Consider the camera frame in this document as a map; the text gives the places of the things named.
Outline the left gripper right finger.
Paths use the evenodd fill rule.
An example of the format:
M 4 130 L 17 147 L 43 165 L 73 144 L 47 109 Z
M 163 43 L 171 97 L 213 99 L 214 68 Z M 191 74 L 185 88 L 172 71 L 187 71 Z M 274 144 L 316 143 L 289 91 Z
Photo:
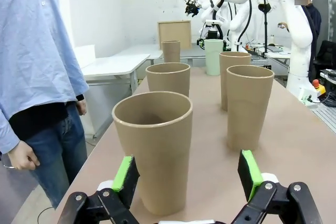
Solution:
M 250 150 L 241 150 L 238 174 L 247 204 L 232 223 L 262 223 L 276 215 L 282 223 L 319 223 L 319 211 L 303 182 L 284 187 L 274 174 L 261 173 Z

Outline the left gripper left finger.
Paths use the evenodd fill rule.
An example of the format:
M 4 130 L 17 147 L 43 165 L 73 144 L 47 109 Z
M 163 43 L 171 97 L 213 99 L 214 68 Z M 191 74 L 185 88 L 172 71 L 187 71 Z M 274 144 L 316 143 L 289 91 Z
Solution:
M 61 212 L 60 223 L 138 223 L 130 211 L 140 175 L 135 158 L 125 156 L 113 180 L 113 185 L 88 196 L 74 192 Z

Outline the person's left hand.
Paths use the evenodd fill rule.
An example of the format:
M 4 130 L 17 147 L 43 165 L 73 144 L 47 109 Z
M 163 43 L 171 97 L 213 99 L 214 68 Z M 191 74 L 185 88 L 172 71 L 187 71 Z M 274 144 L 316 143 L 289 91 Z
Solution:
M 77 101 L 76 108 L 80 116 L 83 116 L 87 113 L 87 105 L 85 100 Z

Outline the person's right hand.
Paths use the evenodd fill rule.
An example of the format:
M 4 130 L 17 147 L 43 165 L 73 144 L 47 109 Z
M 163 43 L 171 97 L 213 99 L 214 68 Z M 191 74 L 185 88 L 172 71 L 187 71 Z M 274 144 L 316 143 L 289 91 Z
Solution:
M 19 143 L 8 152 L 8 157 L 15 169 L 34 170 L 40 165 L 33 149 L 23 141 L 19 141 Z

